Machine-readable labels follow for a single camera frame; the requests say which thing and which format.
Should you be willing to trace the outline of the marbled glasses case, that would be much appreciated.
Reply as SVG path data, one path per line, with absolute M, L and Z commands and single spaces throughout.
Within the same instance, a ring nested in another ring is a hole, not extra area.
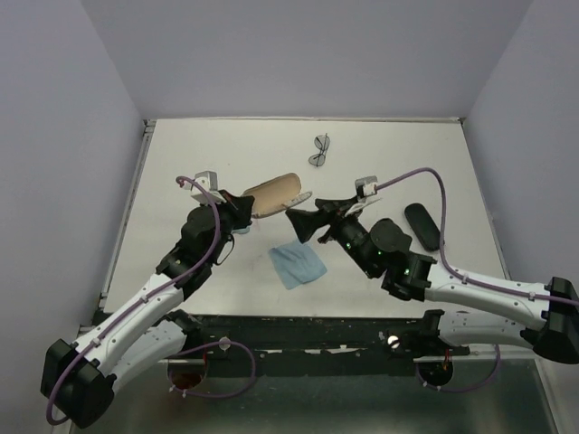
M 301 191 L 297 174 L 287 173 L 247 189 L 242 196 L 252 196 L 252 218 L 264 219 L 297 206 L 308 200 L 312 192 Z

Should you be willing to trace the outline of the blue cleaning cloth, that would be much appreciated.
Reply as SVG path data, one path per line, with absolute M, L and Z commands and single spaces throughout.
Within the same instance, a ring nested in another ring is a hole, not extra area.
M 242 229 L 236 230 L 235 233 L 241 234 L 241 235 L 247 234 L 250 232 L 250 229 L 251 229 L 250 227 L 242 228 Z
M 318 254 L 299 240 L 270 249 L 269 257 L 287 290 L 311 283 L 327 273 L 327 267 Z

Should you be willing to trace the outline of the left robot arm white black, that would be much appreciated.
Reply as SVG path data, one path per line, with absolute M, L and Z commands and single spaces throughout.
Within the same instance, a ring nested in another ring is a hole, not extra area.
M 233 231 L 251 225 L 252 196 L 219 194 L 220 201 L 189 213 L 175 247 L 128 302 L 85 336 L 49 346 L 40 390 L 48 400 L 45 418 L 50 425 L 71 420 L 86 428 L 102 416 L 114 398 L 119 377 L 113 369 L 121 357 L 211 277 Z

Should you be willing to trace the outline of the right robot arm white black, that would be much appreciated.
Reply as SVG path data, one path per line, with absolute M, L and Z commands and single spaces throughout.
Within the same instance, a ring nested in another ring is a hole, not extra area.
M 453 337 L 461 337 L 464 344 L 523 346 L 553 362 L 578 362 L 578 296 L 569 280 L 525 283 L 470 274 L 412 251 L 411 236 L 389 218 L 366 229 L 354 199 L 318 200 L 316 206 L 315 211 L 285 212 L 300 242 L 324 229 L 318 243 L 337 242 L 369 278 L 381 279 L 391 296 L 455 304 L 482 314 L 481 325 L 468 332 L 445 321 L 420 327 L 416 343 L 423 352 L 437 354 Z

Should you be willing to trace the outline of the black closed glasses case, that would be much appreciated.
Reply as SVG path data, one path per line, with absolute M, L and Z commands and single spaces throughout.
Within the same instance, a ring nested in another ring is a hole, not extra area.
M 403 213 L 422 247 L 429 252 L 439 250 L 441 231 L 428 210 L 421 203 L 411 203 Z

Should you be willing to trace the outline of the aluminium frame rail left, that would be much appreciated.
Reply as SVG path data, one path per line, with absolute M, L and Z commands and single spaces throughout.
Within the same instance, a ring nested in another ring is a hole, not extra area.
M 129 185 L 128 196 L 127 196 L 127 200 L 125 202 L 119 231 L 118 231 L 117 238 L 116 238 L 115 245 L 114 245 L 114 249 L 112 252 L 112 257 L 110 259 L 109 266 L 107 268 L 106 277 L 105 277 L 102 289 L 100 291 L 99 301 L 97 304 L 97 310 L 98 311 L 103 311 L 105 304 L 106 304 L 106 299 L 108 297 L 110 285 L 111 285 L 112 279 L 114 277 L 115 268 L 116 268 L 117 262 L 119 260 L 119 254 L 120 254 L 122 242 L 123 242 L 123 239 L 124 239 L 127 227 L 128 227 L 129 216 L 130 216 L 130 213 L 131 213 L 131 210 L 133 207 L 133 203 L 134 203 L 134 200 L 135 200 L 135 197 L 137 194 L 138 183 L 139 183 L 139 180 L 140 180 L 140 177 L 141 177 L 141 174 L 142 174 L 145 162 L 146 162 L 147 152 L 148 152 L 148 149 L 150 147 L 150 143 L 151 143 L 153 134 L 154 134 L 155 129 L 156 129 L 157 120 L 156 119 L 145 119 L 143 121 L 143 123 L 144 123 L 144 130 L 143 130 L 143 136 L 141 138 L 141 144 L 140 144 L 140 148 L 139 148 L 139 152 L 138 152 L 137 163 L 136 163 L 136 167 L 135 167 L 135 170 L 134 170 L 134 173 L 132 175 L 131 182 Z

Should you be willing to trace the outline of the aluminium frame rail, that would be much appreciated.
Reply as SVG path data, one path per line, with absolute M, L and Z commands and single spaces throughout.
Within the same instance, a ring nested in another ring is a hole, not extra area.
M 114 277 L 115 268 L 116 268 L 117 262 L 119 260 L 119 254 L 120 254 L 122 242 L 123 242 L 123 239 L 124 239 L 127 227 L 128 227 L 129 216 L 130 216 L 130 213 L 131 213 L 131 210 L 133 207 L 133 203 L 134 203 L 134 200 L 135 200 L 135 197 L 137 194 L 138 183 L 139 183 L 139 180 L 140 180 L 140 177 L 141 177 L 141 174 L 142 174 L 145 162 L 146 162 L 147 152 L 148 152 L 148 149 L 150 147 L 150 143 L 151 143 L 153 134 L 154 134 L 155 129 L 156 129 L 157 120 L 156 119 L 145 119 L 143 121 L 143 123 L 144 123 L 144 130 L 143 130 L 143 136 L 141 138 L 141 144 L 140 144 L 140 148 L 139 148 L 139 152 L 138 152 L 137 163 L 136 163 L 136 167 L 135 167 L 135 170 L 134 170 L 134 173 L 132 175 L 131 182 L 129 185 L 128 196 L 127 196 L 127 200 L 125 202 L 119 231 L 118 231 L 117 238 L 116 238 L 115 245 L 114 245 L 114 249 L 112 252 L 112 257 L 110 259 L 109 266 L 107 268 L 106 277 L 105 277 L 102 289 L 100 291 L 99 301 L 97 304 L 97 310 L 98 311 L 103 311 L 105 304 L 106 304 L 106 299 L 108 297 L 110 285 L 111 285 L 112 279 Z
M 173 389 L 196 393 L 208 378 L 388 375 L 446 390 L 452 360 L 476 344 L 528 348 L 527 330 L 488 314 L 427 311 L 420 318 L 191 316 L 152 325 L 106 321 L 47 352 L 41 390 L 77 427 L 94 424 L 130 381 L 166 363 Z

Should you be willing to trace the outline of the black mounting base rail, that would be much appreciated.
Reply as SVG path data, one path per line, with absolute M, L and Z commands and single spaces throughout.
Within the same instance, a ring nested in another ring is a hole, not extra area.
M 411 376 L 422 357 L 469 354 L 466 346 L 441 339 L 440 309 L 420 318 L 194 316 L 176 310 L 165 316 L 185 335 L 185 349 L 233 341 L 186 357 L 185 369 L 211 377 Z

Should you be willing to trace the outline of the aluminium frame rail front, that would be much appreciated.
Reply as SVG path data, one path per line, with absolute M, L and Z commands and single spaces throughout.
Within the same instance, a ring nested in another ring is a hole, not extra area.
M 427 311 L 420 318 L 191 316 L 152 325 L 106 321 L 47 352 L 41 390 L 77 427 L 94 424 L 130 381 L 166 363 L 173 389 L 196 393 L 208 378 L 388 375 L 446 390 L 452 360 L 476 344 L 528 348 L 527 330 L 488 314 Z

